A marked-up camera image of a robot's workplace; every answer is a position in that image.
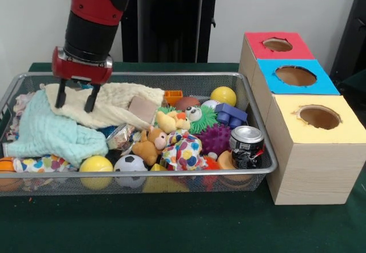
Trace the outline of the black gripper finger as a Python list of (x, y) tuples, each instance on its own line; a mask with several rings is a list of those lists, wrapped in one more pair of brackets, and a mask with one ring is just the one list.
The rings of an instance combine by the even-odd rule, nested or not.
[(90, 113), (93, 111), (94, 105), (95, 105), (95, 102), (97, 99), (97, 95), (101, 88), (101, 85), (97, 85), (97, 84), (92, 85), (92, 86), (93, 86), (93, 89), (91, 91), (91, 94), (88, 96), (87, 101), (85, 103), (85, 107), (84, 107), (84, 110), (87, 113)]
[(65, 93), (65, 87), (66, 87), (66, 79), (61, 79), (59, 82), (59, 88), (57, 93), (57, 99), (55, 102), (55, 108), (60, 109), (64, 104), (66, 100), (66, 93)]

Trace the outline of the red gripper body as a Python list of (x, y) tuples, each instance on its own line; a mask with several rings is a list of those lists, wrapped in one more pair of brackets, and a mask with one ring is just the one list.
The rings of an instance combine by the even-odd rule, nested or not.
[(78, 80), (90, 84), (104, 84), (113, 71), (112, 57), (103, 62), (84, 62), (65, 53), (62, 47), (53, 51), (51, 69), (53, 75), (65, 80)]

